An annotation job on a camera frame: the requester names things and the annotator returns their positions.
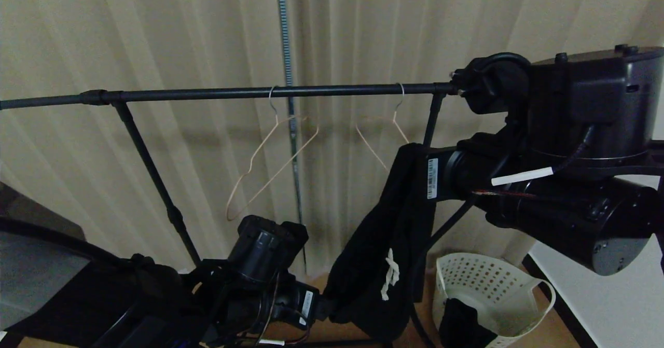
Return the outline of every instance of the hanger hook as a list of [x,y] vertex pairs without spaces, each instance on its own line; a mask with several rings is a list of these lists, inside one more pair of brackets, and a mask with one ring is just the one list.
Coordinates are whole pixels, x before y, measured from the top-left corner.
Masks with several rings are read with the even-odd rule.
[[397,104],[396,107],[394,107],[395,112],[397,109],[399,109],[399,105],[401,105],[401,103],[404,102],[404,97],[406,96],[406,89],[404,88],[404,86],[398,82],[396,84],[401,86],[401,102],[399,102],[399,104]]
[[272,91],[273,91],[276,87],[277,87],[277,85],[272,86],[272,88],[270,89],[270,93],[268,94],[268,99],[270,100],[270,107],[272,107],[272,109],[273,109],[273,111],[274,111],[274,114],[278,116],[279,114],[277,114],[277,109],[274,107],[274,104],[273,104],[273,102],[272,102]]

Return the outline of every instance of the clothing rack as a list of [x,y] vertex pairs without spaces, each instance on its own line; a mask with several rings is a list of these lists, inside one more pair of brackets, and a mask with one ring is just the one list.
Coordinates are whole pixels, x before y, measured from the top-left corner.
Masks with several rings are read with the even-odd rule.
[[40,98],[26,98],[0,101],[0,110],[29,107],[45,107],[51,105],[88,104],[112,105],[118,116],[125,124],[131,140],[140,155],[152,183],[154,183],[159,197],[166,206],[169,221],[175,227],[180,239],[185,244],[194,264],[201,263],[201,256],[196,250],[182,213],[171,199],[166,185],[157,171],[145,142],[133,121],[131,111],[127,106],[130,102],[158,102],[164,100],[218,100],[218,99],[248,99],[267,98],[272,91],[272,98],[293,98],[312,96],[351,96],[351,95],[394,95],[394,94],[431,94],[429,119],[424,132],[422,144],[431,145],[436,128],[436,120],[440,106],[446,95],[456,95],[458,90],[451,83],[398,83],[389,85],[336,85],[336,86],[286,86],[275,88],[222,88],[222,89],[192,89],[192,90],[145,90],[145,91],[106,91],[90,90],[77,95],[62,95]]

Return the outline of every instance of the basket handle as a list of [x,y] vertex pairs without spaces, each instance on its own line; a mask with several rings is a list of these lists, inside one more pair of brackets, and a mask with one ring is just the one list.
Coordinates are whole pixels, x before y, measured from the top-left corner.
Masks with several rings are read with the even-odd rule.
[[556,290],[554,289],[554,287],[551,285],[550,282],[545,281],[545,280],[541,280],[541,279],[538,279],[538,278],[534,278],[532,281],[530,281],[528,284],[526,284],[525,287],[529,287],[529,290],[530,290],[531,296],[532,296],[533,295],[533,289],[535,287],[537,287],[540,283],[546,284],[546,286],[548,287],[548,290],[551,293],[551,301],[548,304],[548,306],[545,308],[545,310],[543,311],[541,316],[538,318],[538,320],[536,322],[534,322],[533,324],[529,324],[528,326],[526,326],[525,329],[521,333],[518,334],[519,336],[536,329],[539,326],[539,324],[541,324],[541,322],[544,320],[544,318],[546,317],[546,314],[552,310],[553,306],[556,303]]

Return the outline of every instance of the laundry basket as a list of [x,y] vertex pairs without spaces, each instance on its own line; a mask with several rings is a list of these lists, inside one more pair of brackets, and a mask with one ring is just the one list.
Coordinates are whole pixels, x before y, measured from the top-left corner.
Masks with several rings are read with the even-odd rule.
[[[448,298],[477,310],[477,322],[498,335],[488,346],[508,346],[544,319],[556,302],[551,284],[529,276],[505,261],[479,254],[455,253],[436,261],[434,324],[438,327]],[[533,289],[543,282],[551,291],[551,303],[539,310]]]

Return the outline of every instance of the black garment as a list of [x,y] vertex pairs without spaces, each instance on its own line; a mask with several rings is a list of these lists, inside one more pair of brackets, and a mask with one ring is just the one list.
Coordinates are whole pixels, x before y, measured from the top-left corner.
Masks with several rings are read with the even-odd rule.
[[[402,146],[396,154],[380,200],[362,220],[330,270],[323,295],[336,301],[330,320],[353,322],[373,339],[393,341],[408,324],[408,274],[429,239],[436,212],[426,199],[426,147]],[[399,280],[381,298],[392,249]],[[418,271],[415,301],[422,298],[424,265]]]
[[498,335],[477,322],[477,310],[458,299],[448,299],[438,327],[445,348],[484,348]]

